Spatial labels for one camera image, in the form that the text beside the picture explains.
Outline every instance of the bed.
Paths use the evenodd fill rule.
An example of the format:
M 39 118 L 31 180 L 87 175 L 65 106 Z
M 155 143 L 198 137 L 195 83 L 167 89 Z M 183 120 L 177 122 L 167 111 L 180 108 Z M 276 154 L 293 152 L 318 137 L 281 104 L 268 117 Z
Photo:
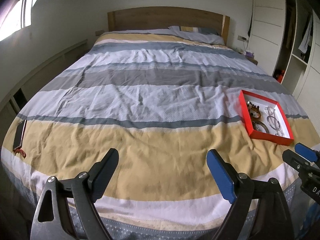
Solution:
M 277 178 L 295 235 L 306 230 L 306 218 L 319 211 L 282 161 L 282 152 L 293 145 L 249 138 L 241 89 L 280 102 L 295 143 L 313 147 L 320 138 L 292 95 L 224 45 L 229 22 L 225 15 L 178 7 L 108 13 L 110 32 L 39 91 L 7 132 L 1 160 L 20 202 L 34 210 L 49 176 L 73 178 L 116 148 L 119 165 L 95 203 L 114 239 L 210 238 L 230 207 L 206 165 L 206 153 L 215 148 L 238 172 Z M 209 41 L 170 26 L 210 27 L 220 36 Z M 12 152 L 24 119 L 26 158 Z M 69 206 L 78 235 L 85 237 L 72 200 Z

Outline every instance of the smartphone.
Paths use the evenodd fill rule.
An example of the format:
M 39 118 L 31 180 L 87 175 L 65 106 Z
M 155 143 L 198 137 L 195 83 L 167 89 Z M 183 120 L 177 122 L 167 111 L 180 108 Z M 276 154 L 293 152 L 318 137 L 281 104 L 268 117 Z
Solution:
M 26 129 L 27 120 L 23 120 L 17 126 L 16 134 L 13 141 L 13 151 L 18 150 L 22 147 L 22 140 L 24 136 L 24 131 Z

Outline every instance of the power outlet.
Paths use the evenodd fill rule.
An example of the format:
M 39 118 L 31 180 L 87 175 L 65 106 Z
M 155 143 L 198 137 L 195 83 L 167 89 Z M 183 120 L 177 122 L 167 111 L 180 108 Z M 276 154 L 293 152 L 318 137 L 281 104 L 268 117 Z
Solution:
M 247 38 L 242 37 L 242 36 L 238 36 L 238 41 L 246 41 L 246 40 L 247 40 Z

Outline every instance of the red box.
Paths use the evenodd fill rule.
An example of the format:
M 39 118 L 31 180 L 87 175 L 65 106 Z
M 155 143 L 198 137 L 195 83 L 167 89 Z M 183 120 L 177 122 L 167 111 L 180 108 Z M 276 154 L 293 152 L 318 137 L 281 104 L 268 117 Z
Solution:
M 261 95 L 241 90 L 239 95 L 239 100 L 242 108 L 243 118 L 244 118 L 244 125 L 245 128 L 249 134 L 249 137 L 251 139 L 260 139 L 260 140 L 267 140 L 270 142 L 274 142 L 276 144 L 286 145 L 289 146 L 293 141 L 293 134 L 290 128 L 290 125 L 288 123 L 288 120 L 279 104 L 279 102 L 272 100 L 270 98 L 263 97 Z M 275 116 L 277 117 L 278 121 L 280 122 L 280 127 L 283 132 L 282 136 L 277 136 L 273 134 L 268 134 L 260 131 L 256 131 L 253 129 L 252 121 L 250 118 L 250 114 L 247 108 L 247 101 L 252 102 L 254 105 L 260 106 L 260 113 L 261 118 L 262 116 L 268 116 L 268 114 L 265 114 L 264 112 L 264 106 L 270 106 L 275 109 Z M 273 130 L 267 122 L 263 122 L 267 127 L 269 132 L 276 132 Z

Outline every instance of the blue gripper pad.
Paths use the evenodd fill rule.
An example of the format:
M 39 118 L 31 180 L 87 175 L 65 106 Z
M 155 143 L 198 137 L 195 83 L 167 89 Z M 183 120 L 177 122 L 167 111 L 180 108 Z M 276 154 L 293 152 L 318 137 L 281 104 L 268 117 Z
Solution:
M 297 154 L 301 155 L 305 159 L 307 159 L 310 162 L 317 162 L 318 156 L 314 152 L 314 150 L 311 150 L 307 146 L 303 145 L 302 143 L 297 143 L 294 147 L 294 150 Z
M 224 161 L 216 150 L 210 150 L 207 153 L 207 165 L 218 185 L 222 197 L 228 200 L 230 204 L 233 204 L 237 198 L 235 194 L 235 184 L 221 162 Z

